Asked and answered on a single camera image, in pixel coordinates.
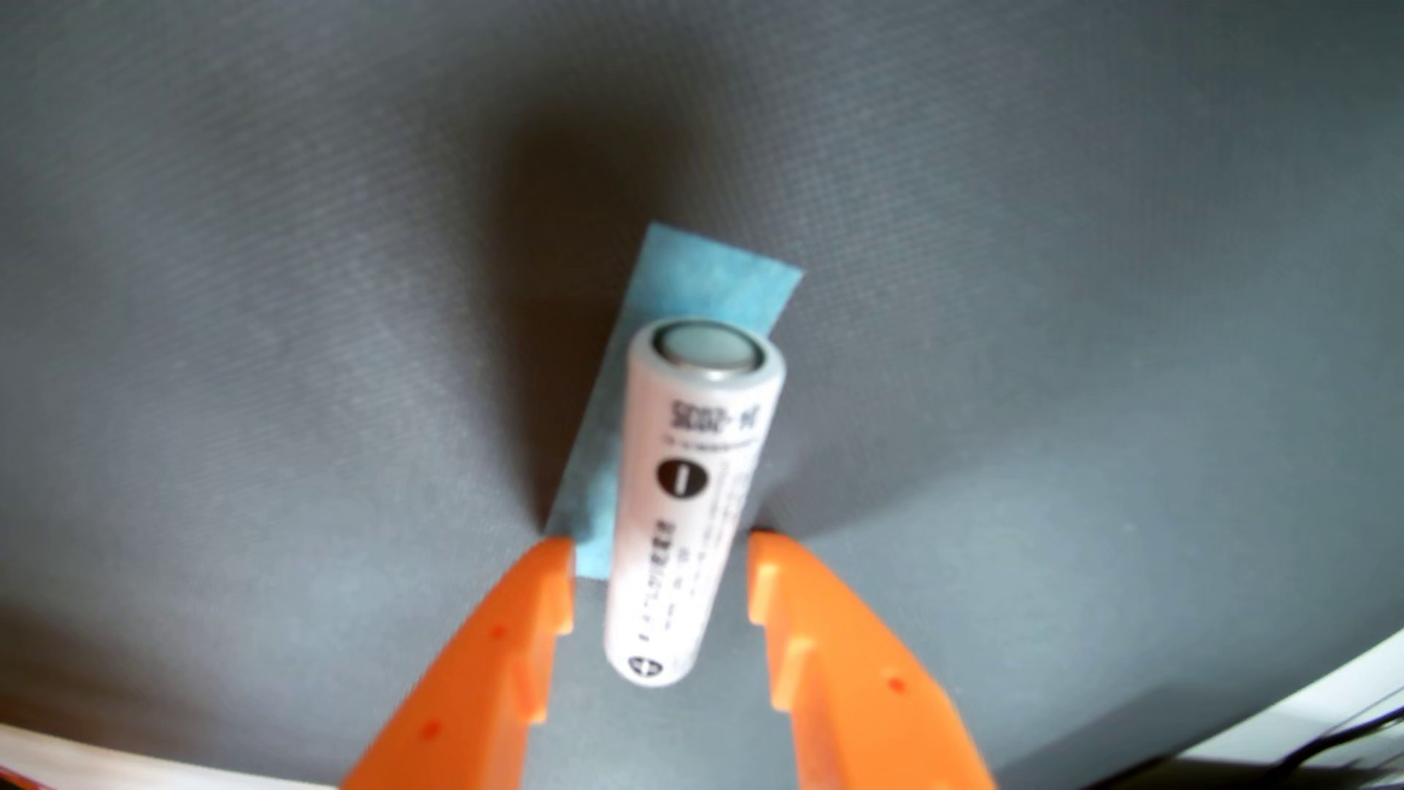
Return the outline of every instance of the black cable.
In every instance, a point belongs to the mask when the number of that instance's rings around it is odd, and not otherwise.
[[[1356,724],[1355,727],[1351,727],[1348,730],[1342,730],[1331,735],[1323,735],[1316,741],[1311,741],[1310,744],[1292,752],[1290,755],[1282,758],[1282,761],[1278,762],[1278,765],[1268,769],[1268,772],[1264,773],[1261,779],[1258,779],[1258,787],[1272,787],[1275,784],[1280,784],[1283,779],[1292,775],[1292,772],[1302,768],[1302,763],[1320,755],[1321,752],[1363,738],[1370,732],[1376,732],[1379,730],[1389,727],[1390,724],[1394,724],[1396,721],[1404,721],[1404,707],[1397,707],[1386,713],[1384,716],[1366,721],[1365,724]]]

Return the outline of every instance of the gray backdrop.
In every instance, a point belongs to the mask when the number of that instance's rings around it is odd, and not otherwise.
[[[538,536],[650,217],[807,269],[753,508],[1009,789],[1404,627],[1404,7],[7,3],[0,721],[336,782]],[[793,786],[737,563],[525,786]]]

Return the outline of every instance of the white battery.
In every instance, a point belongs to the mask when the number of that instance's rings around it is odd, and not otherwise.
[[[727,323],[665,319],[635,334],[628,366],[605,657],[667,686],[702,647],[785,358]]]

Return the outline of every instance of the blue paper strip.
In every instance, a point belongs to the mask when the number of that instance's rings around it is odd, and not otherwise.
[[[667,225],[650,225],[590,391],[546,535],[576,542],[576,575],[608,580],[619,495],[629,340],[660,317],[712,317],[769,334],[800,269]]]

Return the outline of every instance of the orange plastic jaw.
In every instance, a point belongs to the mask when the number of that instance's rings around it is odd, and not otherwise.
[[[556,636],[574,623],[574,544],[546,539],[497,582],[341,783],[515,790],[546,720]]]
[[[802,790],[994,789],[941,686],[823,563],[757,532],[747,577]]]

